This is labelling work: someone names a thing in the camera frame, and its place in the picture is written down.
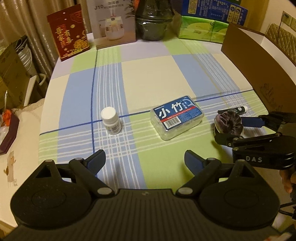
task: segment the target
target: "blue label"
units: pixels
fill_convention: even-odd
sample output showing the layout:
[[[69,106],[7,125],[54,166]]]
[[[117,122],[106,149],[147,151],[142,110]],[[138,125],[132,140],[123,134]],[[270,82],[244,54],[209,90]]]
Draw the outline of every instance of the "blue label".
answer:
[[[183,16],[209,18],[225,23],[228,23],[227,18],[229,12],[236,12],[238,20],[234,23],[242,26],[244,25],[248,13],[246,8],[226,0],[172,0],[172,2],[174,5],[178,6],[178,9],[181,9],[181,11],[179,10],[179,13]],[[196,7],[195,14],[189,13],[189,8],[192,6]]]
[[[166,130],[202,115],[202,111],[189,96],[173,100],[153,110]]]

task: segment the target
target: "toothpaste tube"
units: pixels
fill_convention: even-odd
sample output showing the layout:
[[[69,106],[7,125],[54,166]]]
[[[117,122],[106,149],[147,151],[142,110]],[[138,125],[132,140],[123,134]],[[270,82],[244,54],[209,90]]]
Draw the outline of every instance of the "toothpaste tube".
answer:
[[[238,115],[242,115],[244,113],[246,113],[248,111],[248,107],[247,106],[240,106],[240,107],[235,107],[235,108],[230,108],[230,109],[226,109],[226,110],[218,110],[218,114],[222,114],[226,111],[233,111],[235,113],[237,113]]]

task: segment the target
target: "humidifier box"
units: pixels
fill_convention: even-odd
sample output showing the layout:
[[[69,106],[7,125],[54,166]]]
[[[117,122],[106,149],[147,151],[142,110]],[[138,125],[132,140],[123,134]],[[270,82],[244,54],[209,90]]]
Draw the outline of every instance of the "humidifier box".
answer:
[[[97,49],[136,41],[132,0],[87,0]]]

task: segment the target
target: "spoon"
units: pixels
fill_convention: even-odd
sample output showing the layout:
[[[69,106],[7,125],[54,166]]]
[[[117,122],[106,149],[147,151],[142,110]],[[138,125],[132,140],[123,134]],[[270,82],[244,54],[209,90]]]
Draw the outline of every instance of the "spoon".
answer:
[[[4,96],[4,112],[6,110],[7,94],[8,94],[8,91],[5,92],[5,96]]]

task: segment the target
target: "beige curtain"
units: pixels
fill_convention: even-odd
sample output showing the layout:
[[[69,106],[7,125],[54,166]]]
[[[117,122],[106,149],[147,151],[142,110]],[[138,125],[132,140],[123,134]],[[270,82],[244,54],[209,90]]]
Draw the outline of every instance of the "beige curtain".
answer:
[[[86,0],[81,3],[87,32],[91,32]],[[7,44],[27,35],[35,66],[48,78],[58,58],[47,15],[74,5],[74,0],[0,0],[0,40]]]

